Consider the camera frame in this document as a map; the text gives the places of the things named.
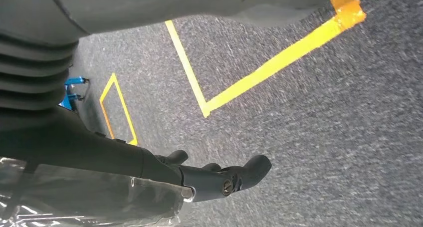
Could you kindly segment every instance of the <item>screw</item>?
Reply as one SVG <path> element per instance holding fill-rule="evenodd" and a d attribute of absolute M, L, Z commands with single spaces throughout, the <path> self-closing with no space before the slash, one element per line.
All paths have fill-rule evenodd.
<path fill-rule="evenodd" d="M 222 193 L 225 196 L 230 195 L 230 193 L 232 193 L 233 191 L 233 184 L 231 180 L 225 180 L 225 182 L 223 183 L 222 186 Z"/>

